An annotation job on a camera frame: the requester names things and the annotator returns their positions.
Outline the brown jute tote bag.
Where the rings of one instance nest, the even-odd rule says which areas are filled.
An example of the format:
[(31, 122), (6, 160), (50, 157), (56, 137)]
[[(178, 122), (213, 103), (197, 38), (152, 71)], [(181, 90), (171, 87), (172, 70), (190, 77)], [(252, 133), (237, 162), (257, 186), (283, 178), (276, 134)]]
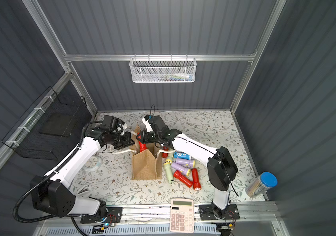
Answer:
[(132, 139), (135, 144), (122, 149), (130, 149), (132, 151), (131, 165), (132, 165), (132, 180), (160, 180), (162, 178), (163, 158), (162, 152), (154, 145), (154, 143), (146, 144), (147, 149), (139, 152), (139, 143), (136, 135), (141, 132), (137, 127), (132, 134)]

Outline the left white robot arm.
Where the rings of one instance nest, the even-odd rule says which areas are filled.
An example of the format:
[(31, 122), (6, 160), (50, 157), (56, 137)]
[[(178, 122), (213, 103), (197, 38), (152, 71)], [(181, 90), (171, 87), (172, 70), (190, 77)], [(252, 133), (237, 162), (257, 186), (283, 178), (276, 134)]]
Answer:
[(48, 213), (53, 217), (68, 215), (93, 215), (105, 218), (108, 215), (106, 203), (91, 197), (79, 197), (70, 192), (69, 188), (77, 173), (86, 162), (104, 145), (112, 145), (115, 150), (134, 145), (130, 132), (95, 133), (87, 135), (56, 167), (46, 173), (44, 178), (36, 176), (31, 181), (32, 202), (36, 210)]

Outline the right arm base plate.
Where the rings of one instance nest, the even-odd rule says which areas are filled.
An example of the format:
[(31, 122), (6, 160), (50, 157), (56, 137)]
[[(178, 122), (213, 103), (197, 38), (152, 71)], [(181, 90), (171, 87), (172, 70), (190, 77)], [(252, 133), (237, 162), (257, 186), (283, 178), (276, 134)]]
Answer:
[(236, 204), (228, 204), (225, 209), (220, 209), (214, 204), (199, 205), (201, 220), (239, 220), (239, 210)]

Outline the red flashlight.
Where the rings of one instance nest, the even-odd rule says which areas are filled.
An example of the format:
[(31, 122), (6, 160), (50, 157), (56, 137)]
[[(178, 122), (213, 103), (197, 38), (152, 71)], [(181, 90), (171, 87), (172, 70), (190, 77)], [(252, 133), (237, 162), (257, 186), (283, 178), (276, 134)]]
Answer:
[(186, 178), (179, 170), (174, 172), (174, 177), (185, 184), (188, 188), (193, 186), (193, 182)]
[(191, 173), (192, 173), (192, 178), (193, 178), (193, 189), (195, 191), (201, 190), (201, 184), (200, 184), (200, 181), (199, 181), (199, 174), (198, 174), (197, 169), (193, 168), (191, 170)]
[(136, 136), (136, 139), (138, 140), (139, 143), (139, 152), (143, 152), (147, 149), (147, 146), (145, 143), (143, 143), (144, 139), (141, 133), (138, 133)]
[(167, 158), (168, 154), (167, 151), (169, 151), (170, 149), (168, 147), (163, 147), (163, 152), (162, 152), (162, 157), (163, 158)]

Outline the pink desk calculator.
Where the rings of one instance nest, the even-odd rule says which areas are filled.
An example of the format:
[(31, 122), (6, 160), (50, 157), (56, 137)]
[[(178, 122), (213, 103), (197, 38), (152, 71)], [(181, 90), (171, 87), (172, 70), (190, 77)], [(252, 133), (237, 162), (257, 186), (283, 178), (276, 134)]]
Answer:
[(171, 200), (171, 232), (192, 234), (194, 232), (194, 202), (185, 198)]

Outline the purple flashlight lower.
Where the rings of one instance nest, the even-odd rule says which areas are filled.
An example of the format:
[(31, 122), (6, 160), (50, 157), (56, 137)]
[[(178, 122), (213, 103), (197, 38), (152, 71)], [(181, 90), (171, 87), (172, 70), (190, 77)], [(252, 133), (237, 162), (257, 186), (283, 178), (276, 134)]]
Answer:
[(174, 168), (177, 171), (180, 171), (185, 176), (189, 176), (189, 174), (191, 172), (191, 170), (189, 168), (184, 167), (184, 166), (182, 166), (182, 165), (180, 165), (180, 164), (178, 164), (176, 162), (173, 162), (171, 164), (171, 167)]

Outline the green flashlight upper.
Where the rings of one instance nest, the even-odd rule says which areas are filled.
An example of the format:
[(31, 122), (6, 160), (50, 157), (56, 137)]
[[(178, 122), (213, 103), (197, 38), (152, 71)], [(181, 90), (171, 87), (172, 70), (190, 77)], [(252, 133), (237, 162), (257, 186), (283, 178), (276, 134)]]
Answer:
[(167, 157), (166, 157), (165, 163), (169, 163), (169, 164), (173, 163), (173, 161), (174, 161), (174, 153), (175, 153), (174, 150), (170, 150), (170, 151), (167, 152)]

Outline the blue lid pencil tube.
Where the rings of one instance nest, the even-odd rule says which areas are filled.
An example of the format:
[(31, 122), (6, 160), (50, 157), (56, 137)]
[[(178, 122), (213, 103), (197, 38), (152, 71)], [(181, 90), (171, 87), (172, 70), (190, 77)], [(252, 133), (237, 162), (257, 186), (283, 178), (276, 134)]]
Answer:
[(277, 184), (278, 180), (275, 175), (270, 172), (263, 172), (245, 188), (245, 192), (253, 198), (276, 187)]

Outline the blue flashlight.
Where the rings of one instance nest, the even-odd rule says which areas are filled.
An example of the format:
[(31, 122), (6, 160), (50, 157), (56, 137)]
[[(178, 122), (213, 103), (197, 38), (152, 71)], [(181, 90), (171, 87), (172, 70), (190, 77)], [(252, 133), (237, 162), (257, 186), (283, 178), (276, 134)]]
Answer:
[(184, 153), (184, 152), (174, 152), (174, 158), (181, 158), (181, 159), (187, 159), (187, 160), (191, 160), (191, 156)]

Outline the clear tape roll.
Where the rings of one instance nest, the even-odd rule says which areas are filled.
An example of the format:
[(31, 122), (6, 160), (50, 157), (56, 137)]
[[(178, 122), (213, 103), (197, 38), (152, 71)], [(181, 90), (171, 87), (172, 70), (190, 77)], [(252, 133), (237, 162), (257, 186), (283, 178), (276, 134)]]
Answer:
[(83, 166), (86, 172), (95, 172), (100, 169), (103, 164), (103, 159), (99, 156), (93, 155)]

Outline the green flashlight lower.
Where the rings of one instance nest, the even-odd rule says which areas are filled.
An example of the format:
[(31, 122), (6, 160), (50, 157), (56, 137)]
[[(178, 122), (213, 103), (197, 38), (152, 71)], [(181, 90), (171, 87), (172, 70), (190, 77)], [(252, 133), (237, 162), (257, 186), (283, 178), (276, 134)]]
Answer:
[(167, 181), (169, 184), (172, 184), (174, 182), (174, 176), (172, 173), (171, 163), (165, 162), (163, 166), (166, 173)]

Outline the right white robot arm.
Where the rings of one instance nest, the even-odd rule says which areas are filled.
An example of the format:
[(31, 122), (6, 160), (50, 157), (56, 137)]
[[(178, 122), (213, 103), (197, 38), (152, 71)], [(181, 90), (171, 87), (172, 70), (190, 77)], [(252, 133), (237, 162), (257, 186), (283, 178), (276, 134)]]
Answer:
[(215, 188), (213, 207), (225, 210), (230, 201), (230, 192), (234, 191), (232, 181), (238, 168), (226, 147), (213, 148), (201, 144), (177, 129), (167, 132), (143, 130), (136, 135), (143, 144), (158, 143), (164, 147), (184, 152), (207, 167), (208, 179)]

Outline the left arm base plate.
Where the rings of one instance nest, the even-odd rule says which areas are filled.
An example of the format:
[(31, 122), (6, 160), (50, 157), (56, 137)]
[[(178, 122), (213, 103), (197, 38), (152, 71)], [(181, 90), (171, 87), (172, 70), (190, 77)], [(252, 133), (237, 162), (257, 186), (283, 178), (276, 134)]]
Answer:
[(80, 219), (81, 224), (95, 224), (95, 223), (119, 223), (122, 217), (122, 207), (107, 207), (101, 214), (83, 215)]

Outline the green flashlight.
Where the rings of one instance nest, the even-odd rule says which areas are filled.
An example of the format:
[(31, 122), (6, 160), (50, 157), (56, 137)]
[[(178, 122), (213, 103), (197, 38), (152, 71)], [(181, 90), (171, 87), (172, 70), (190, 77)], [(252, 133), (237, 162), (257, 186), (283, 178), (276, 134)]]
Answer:
[(163, 166), (166, 173), (167, 181), (169, 184), (172, 184), (174, 182), (174, 176), (172, 173), (171, 163), (165, 162)]
[(169, 164), (173, 163), (173, 161), (174, 161), (174, 153), (175, 153), (174, 150), (170, 150), (170, 151), (167, 152), (167, 157), (166, 157), (165, 163), (169, 163)]

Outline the markers in wall basket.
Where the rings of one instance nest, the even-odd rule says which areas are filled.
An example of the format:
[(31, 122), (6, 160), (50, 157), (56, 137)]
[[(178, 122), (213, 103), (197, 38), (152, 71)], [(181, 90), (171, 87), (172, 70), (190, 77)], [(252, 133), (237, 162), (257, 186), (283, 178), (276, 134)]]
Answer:
[(156, 78), (158, 81), (168, 81), (168, 82), (193, 82), (195, 76), (188, 73), (175, 73), (175, 74), (164, 74)]

